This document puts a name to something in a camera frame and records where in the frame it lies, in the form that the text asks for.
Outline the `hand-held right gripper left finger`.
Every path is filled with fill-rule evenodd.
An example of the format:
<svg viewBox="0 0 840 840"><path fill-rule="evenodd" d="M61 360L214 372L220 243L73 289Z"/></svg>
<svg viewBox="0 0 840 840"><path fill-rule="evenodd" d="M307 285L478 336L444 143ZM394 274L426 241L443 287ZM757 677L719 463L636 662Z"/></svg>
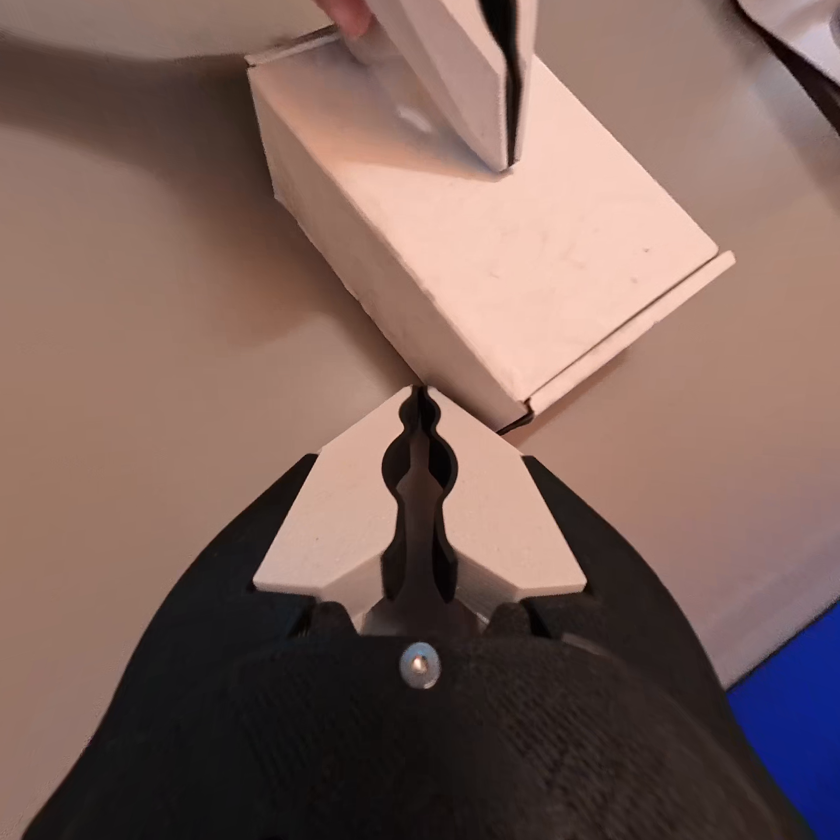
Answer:
<svg viewBox="0 0 840 840"><path fill-rule="evenodd" d="M336 602L361 630L406 573L405 501L418 389L403 388L326 444L253 578L260 592Z"/></svg>

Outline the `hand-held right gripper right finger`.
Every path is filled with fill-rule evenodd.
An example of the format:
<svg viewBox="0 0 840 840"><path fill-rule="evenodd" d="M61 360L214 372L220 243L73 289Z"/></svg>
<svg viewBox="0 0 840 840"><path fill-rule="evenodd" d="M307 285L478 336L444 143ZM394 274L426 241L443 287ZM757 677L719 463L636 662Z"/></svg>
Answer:
<svg viewBox="0 0 840 840"><path fill-rule="evenodd" d="M503 437L429 386L420 395L434 506L434 581L488 624L496 609L583 592L586 577L526 466Z"/></svg>

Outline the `person's left hand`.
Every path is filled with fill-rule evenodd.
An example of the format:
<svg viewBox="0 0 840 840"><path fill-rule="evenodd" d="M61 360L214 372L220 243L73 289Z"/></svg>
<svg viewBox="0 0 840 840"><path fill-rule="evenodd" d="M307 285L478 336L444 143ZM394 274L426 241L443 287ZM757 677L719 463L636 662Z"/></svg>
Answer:
<svg viewBox="0 0 840 840"><path fill-rule="evenodd" d="M318 0L314 3L349 39L364 36L375 22L375 15L365 1Z"/></svg>

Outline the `blue plastic bin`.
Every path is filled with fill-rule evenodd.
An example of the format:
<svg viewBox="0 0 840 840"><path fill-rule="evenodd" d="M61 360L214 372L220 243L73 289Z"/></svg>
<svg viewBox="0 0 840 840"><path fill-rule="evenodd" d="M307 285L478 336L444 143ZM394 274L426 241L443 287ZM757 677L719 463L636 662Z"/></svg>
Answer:
<svg viewBox="0 0 840 840"><path fill-rule="evenodd" d="M755 752L814 835L839 838L839 604L728 690Z"/></svg>

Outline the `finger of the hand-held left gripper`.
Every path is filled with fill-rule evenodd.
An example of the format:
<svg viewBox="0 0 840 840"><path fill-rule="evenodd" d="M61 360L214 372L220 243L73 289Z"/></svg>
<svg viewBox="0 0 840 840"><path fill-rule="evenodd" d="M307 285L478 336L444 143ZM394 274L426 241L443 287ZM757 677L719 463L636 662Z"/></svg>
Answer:
<svg viewBox="0 0 840 840"><path fill-rule="evenodd" d="M509 58L509 165L522 157L532 58L538 23L538 1L512 1Z"/></svg>
<svg viewBox="0 0 840 840"><path fill-rule="evenodd" d="M371 1L375 21L452 129L493 172L511 166L511 3Z"/></svg>

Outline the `white cardboard mailer box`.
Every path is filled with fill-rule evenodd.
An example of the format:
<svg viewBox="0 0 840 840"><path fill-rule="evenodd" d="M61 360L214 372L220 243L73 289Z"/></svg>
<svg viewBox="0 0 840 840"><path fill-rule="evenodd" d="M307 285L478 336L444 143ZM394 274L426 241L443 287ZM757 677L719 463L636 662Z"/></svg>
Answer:
<svg viewBox="0 0 840 840"><path fill-rule="evenodd" d="M277 201L415 374L490 427L541 414L734 265L539 58L500 175L328 30L247 62Z"/></svg>

